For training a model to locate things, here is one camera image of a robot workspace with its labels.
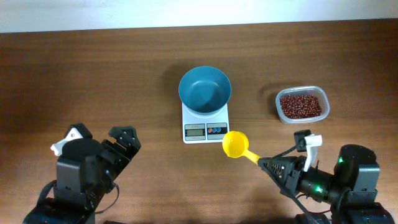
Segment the white digital kitchen scale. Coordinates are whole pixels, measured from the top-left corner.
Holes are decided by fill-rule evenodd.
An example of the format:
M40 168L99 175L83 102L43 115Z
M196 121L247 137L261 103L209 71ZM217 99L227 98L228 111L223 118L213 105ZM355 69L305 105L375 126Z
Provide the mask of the white digital kitchen scale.
M182 139L185 144L222 142L229 128L227 104L211 113L197 113L182 103Z

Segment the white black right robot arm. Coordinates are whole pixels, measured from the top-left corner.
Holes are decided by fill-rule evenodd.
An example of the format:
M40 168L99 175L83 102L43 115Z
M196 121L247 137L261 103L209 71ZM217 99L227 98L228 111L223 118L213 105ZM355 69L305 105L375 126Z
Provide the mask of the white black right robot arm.
M304 169L305 156L262 157L258 166L302 210L294 223L393 223L392 215L376 201L380 167L374 151L360 145L341 147L332 174L317 166ZM330 205L331 217L310 212L299 201L310 197Z

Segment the yellow plastic measuring scoop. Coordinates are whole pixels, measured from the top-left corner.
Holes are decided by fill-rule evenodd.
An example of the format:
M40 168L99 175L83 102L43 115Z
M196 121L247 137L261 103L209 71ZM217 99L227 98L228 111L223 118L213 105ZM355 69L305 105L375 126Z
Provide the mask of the yellow plastic measuring scoop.
M251 162L258 164L258 160L261 158L249 150L248 137L240 131L226 133L222 140L222 148L225 154L233 159L243 156Z

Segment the red adzuki beans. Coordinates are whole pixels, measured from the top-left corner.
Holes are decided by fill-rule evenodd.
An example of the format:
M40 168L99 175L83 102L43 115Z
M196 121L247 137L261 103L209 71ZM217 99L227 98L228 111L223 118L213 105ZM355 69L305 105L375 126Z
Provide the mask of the red adzuki beans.
M320 116L319 100L313 95L283 96L280 100L283 114L290 119L304 119Z

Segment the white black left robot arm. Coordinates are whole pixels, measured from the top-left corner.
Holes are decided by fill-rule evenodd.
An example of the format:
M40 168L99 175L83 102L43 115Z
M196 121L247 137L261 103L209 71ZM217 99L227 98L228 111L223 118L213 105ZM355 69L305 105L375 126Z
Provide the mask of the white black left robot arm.
M107 139L93 139L88 128L73 124L51 146L58 157L56 179L41 191L24 223L94 223L102 198L118 189L116 178L139 152L141 143L132 126L115 126Z

